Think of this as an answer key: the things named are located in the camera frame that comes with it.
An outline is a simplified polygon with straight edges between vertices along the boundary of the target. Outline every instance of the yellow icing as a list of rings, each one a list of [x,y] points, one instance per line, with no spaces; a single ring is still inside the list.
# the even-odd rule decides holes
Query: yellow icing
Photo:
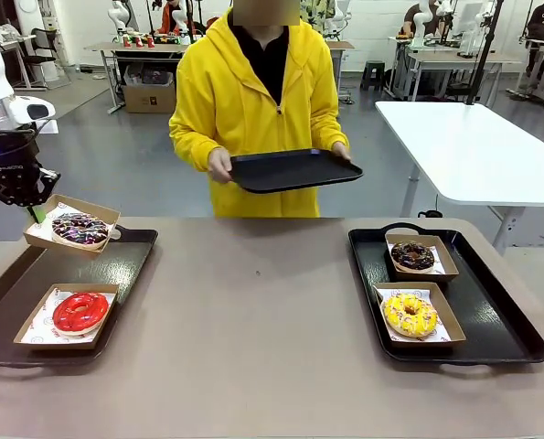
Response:
[[[407,337],[429,335],[438,319],[434,307],[414,294],[390,297],[383,304],[383,315],[393,329]]]

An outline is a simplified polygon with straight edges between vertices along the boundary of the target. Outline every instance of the red glazed donut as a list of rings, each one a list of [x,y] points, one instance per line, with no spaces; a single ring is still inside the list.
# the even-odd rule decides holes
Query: red glazed donut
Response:
[[[60,334],[79,336],[96,329],[108,309],[109,303],[103,294],[75,293],[56,307],[52,320]]]

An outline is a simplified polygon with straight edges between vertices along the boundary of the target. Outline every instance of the person's right hand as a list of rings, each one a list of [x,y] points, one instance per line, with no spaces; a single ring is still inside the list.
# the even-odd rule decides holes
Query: person's right hand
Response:
[[[208,155],[208,174],[210,177],[221,184],[231,181],[230,171],[231,157],[229,151],[222,146],[213,149]]]

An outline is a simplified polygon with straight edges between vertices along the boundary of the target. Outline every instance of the person's left hand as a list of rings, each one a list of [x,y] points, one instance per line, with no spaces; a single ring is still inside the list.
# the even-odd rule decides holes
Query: person's left hand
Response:
[[[348,150],[347,146],[342,142],[334,142],[332,148],[333,154],[344,158],[348,162],[351,161],[351,152]]]

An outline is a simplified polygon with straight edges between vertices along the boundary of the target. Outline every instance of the tray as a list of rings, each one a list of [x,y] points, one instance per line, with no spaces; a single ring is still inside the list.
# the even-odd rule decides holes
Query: tray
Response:
[[[28,247],[0,277],[0,366],[33,368],[79,366],[103,352],[129,297],[135,280],[157,237],[155,230],[128,230],[116,226],[103,253],[90,261],[79,255]],[[14,344],[14,337],[52,284],[115,284],[117,303],[107,316],[95,349],[29,350]]]
[[[385,234],[399,228],[438,236],[451,254],[459,275],[451,283],[439,286],[466,335],[460,346],[414,349],[392,346],[371,285],[394,282]],[[460,366],[544,361],[544,340],[460,232],[396,223],[379,230],[351,230],[348,237],[379,342],[392,358]]]
[[[254,194],[333,185],[363,176],[360,167],[320,149],[237,155],[231,164],[233,181]]]

